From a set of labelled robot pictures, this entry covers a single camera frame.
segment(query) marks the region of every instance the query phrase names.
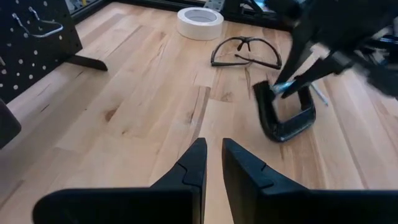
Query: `masking tape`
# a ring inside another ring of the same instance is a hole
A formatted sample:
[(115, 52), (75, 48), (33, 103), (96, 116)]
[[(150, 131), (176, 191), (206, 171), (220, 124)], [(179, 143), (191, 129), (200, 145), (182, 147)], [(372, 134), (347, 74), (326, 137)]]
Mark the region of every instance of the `masking tape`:
[(211, 9), (189, 7), (179, 10), (177, 30), (193, 40), (213, 40), (223, 31), (224, 17)]

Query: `wooden floor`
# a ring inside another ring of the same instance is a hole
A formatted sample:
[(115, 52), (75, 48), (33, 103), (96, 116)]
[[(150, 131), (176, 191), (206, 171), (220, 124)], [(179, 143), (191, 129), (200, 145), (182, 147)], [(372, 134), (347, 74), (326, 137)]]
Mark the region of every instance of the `wooden floor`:
[[(112, 3), (77, 25), (80, 55), (109, 72), (64, 64), (8, 106), (23, 132), (0, 151), (0, 223), (29, 223), (43, 195), (71, 187), (149, 186), (197, 137), (208, 144), (205, 223), (232, 223), (221, 169), (221, 140), (233, 138), (309, 188), (398, 189), (398, 103), (353, 72), (317, 84), (317, 120), (276, 144), (263, 134), (250, 86), (278, 72), (257, 65), (212, 68), (224, 38), (265, 37), (287, 58), (290, 35), (225, 22), (219, 39), (175, 30), (176, 13)], [(311, 65), (315, 56), (306, 64)], [(299, 110), (279, 101), (281, 116)]]

